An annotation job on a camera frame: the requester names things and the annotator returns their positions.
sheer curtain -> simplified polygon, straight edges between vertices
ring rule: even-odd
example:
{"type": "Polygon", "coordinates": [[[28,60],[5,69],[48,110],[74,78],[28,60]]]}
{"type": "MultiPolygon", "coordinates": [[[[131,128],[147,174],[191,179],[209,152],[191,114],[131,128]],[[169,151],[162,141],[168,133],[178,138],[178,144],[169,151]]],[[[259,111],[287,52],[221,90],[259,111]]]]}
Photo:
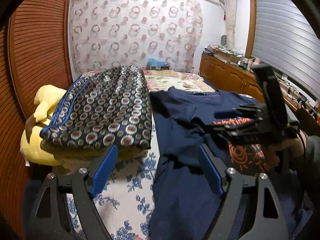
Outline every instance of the sheer curtain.
{"type": "Polygon", "coordinates": [[[192,72],[202,33],[197,0],[71,0],[69,26],[75,72],[166,61],[192,72]]]}
{"type": "Polygon", "coordinates": [[[227,47],[234,49],[237,0],[224,0],[224,4],[226,9],[227,47]]]}

window blind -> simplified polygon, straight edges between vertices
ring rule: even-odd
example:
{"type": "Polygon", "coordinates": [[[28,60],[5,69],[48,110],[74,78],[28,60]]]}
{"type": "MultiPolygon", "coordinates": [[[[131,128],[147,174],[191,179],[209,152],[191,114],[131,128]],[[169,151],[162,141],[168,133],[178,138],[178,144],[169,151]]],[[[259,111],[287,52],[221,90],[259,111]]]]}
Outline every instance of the window blind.
{"type": "Polygon", "coordinates": [[[257,0],[252,56],[320,98],[320,39],[291,0],[257,0]]]}

wooden louvered door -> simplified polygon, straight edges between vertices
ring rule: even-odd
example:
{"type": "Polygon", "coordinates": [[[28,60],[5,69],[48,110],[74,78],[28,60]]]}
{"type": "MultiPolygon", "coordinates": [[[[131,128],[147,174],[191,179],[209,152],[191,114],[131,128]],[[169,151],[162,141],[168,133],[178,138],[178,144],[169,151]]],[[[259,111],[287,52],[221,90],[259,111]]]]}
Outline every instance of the wooden louvered door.
{"type": "Polygon", "coordinates": [[[39,87],[71,84],[67,46],[69,0],[24,0],[11,17],[10,65],[23,112],[35,110],[39,87]]]}
{"type": "MultiPolygon", "coordinates": [[[[0,32],[0,213],[23,239],[21,201],[28,179],[20,153],[25,120],[37,90],[72,82],[68,46],[69,0],[24,0],[0,32]]],[[[0,233],[0,239],[7,239],[0,233]]]]}

bed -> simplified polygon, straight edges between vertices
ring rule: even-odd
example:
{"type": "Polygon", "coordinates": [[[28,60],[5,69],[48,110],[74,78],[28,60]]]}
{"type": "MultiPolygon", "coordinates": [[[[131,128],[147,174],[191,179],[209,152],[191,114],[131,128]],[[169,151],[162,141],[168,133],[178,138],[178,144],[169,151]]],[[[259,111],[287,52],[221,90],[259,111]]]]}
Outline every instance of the bed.
{"type": "MultiPolygon", "coordinates": [[[[197,74],[170,70],[145,70],[149,91],[168,90],[174,86],[185,91],[214,92],[197,74]]],[[[104,190],[94,199],[95,206],[114,240],[130,240],[135,235],[148,240],[148,226],[154,209],[153,180],[156,174],[159,149],[155,122],[152,116],[151,149],[144,156],[118,162],[104,190]]],[[[74,229],[85,239],[72,194],[67,195],[74,229]]]]}

yellow plush toy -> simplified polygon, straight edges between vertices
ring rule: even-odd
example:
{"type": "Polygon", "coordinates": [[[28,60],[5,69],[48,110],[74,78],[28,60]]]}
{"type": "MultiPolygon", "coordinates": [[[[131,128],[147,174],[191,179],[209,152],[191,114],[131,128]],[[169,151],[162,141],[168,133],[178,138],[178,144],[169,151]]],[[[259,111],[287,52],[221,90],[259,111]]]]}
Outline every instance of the yellow plush toy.
{"type": "Polygon", "coordinates": [[[38,90],[34,100],[38,107],[33,116],[26,121],[26,129],[20,141],[20,147],[30,162],[50,166],[63,164],[63,161],[56,160],[53,154],[40,148],[42,138],[39,134],[45,125],[49,125],[57,103],[65,93],[66,90],[53,85],[45,85],[38,90]]]}
{"type": "MultiPolygon", "coordinates": [[[[82,150],[79,155],[79,151],[76,149],[55,151],[54,153],[41,149],[40,144],[43,139],[40,137],[40,131],[50,124],[53,112],[65,93],[66,90],[53,85],[45,85],[38,90],[34,100],[35,105],[38,105],[38,107],[33,116],[26,121],[25,130],[20,141],[20,148],[28,161],[50,166],[63,165],[65,168],[69,168],[70,163],[83,162],[86,157],[90,160],[91,157],[99,156],[103,152],[103,149],[82,150]]],[[[135,147],[119,147],[117,161],[145,156],[147,152],[148,150],[141,150],[135,147]]]]}

